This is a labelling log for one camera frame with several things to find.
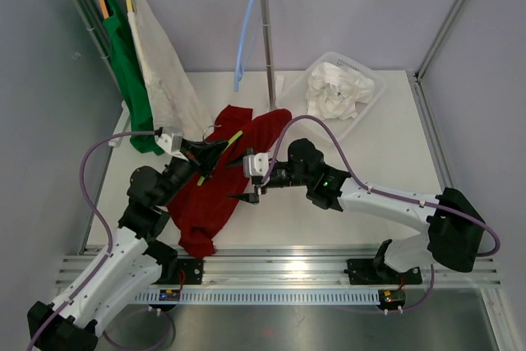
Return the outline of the red t shirt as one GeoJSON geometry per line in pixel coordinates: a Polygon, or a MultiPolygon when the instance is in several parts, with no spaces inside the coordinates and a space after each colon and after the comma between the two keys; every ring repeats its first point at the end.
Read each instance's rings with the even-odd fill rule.
{"type": "Polygon", "coordinates": [[[276,109],[254,118],[253,110],[227,106],[215,119],[218,127],[207,138],[226,140],[230,146],[222,154],[212,178],[199,182],[195,176],[169,203],[168,212],[180,231],[179,246],[190,256],[202,259],[215,254],[213,238],[226,225],[238,200],[233,195],[245,191],[249,182],[240,167],[228,167],[246,149],[266,152],[276,142],[292,114],[276,109]]]}

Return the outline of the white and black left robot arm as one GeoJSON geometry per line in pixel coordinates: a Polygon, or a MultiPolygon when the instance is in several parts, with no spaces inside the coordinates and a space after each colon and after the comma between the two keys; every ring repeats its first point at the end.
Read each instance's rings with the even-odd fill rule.
{"type": "Polygon", "coordinates": [[[106,230],[106,246],[52,302],[28,311],[29,349],[93,350],[138,293],[177,277],[176,250],[158,240],[169,220],[166,207],[195,176],[211,176],[228,142],[167,134],[158,142],[171,160],[163,171],[142,166],[131,174],[128,205],[118,226],[106,230]]]}

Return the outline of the lime green hanger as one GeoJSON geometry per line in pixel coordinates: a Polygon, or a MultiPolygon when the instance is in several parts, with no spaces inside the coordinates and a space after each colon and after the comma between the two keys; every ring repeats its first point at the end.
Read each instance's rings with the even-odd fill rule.
{"type": "MultiPolygon", "coordinates": [[[[202,133],[202,141],[206,144],[209,144],[208,141],[206,141],[204,139],[205,137],[205,132],[207,132],[211,127],[213,128],[218,128],[219,126],[218,125],[211,125],[211,126],[208,126],[202,133]]],[[[227,141],[217,141],[217,143],[221,143],[222,144],[222,151],[219,155],[222,155],[231,145],[233,145],[233,143],[239,139],[241,136],[242,136],[243,132],[241,130],[237,131],[235,134],[233,134],[227,141]]],[[[210,179],[211,178],[211,174],[209,173],[208,175],[201,175],[196,183],[196,185],[198,187],[200,187],[206,180],[210,179]]]]}

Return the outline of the light blue plastic hanger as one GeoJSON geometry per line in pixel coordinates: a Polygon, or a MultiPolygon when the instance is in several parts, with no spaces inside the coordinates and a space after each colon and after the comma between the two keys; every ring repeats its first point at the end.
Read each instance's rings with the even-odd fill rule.
{"type": "Polygon", "coordinates": [[[256,31],[251,29],[251,20],[255,4],[256,0],[247,1],[247,7],[242,20],[242,28],[239,35],[238,50],[233,74],[233,91],[235,93],[239,92],[241,81],[256,40],[256,31]]]}

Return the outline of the white printed t shirt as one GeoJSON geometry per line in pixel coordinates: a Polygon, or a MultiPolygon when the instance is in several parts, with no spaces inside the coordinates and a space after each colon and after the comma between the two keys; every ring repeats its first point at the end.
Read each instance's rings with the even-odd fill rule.
{"type": "Polygon", "coordinates": [[[356,118],[356,105],[368,104],[376,90],[375,82],[361,72],[330,62],[315,66],[307,84],[307,114],[322,120],[356,118]]]}

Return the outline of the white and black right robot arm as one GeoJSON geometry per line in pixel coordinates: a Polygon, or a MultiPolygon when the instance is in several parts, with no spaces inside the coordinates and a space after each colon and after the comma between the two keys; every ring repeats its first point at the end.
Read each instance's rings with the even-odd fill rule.
{"type": "Polygon", "coordinates": [[[344,272],[352,285],[421,284],[421,269],[434,264],[459,273],[473,270],[483,221],[454,188],[433,196],[362,187],[350,172],[326,164],[307,138],[288,146],[285,161],[272,162],[249,148],[229,167],[242,168],[252,185],[251,192],[235,195],[239,201],[256,204],[271,188],[305,187],[307,199],[323,210],[362,212],[416,231],[403,240],[385,240],[373,258],[349,259],[344,272]]]}

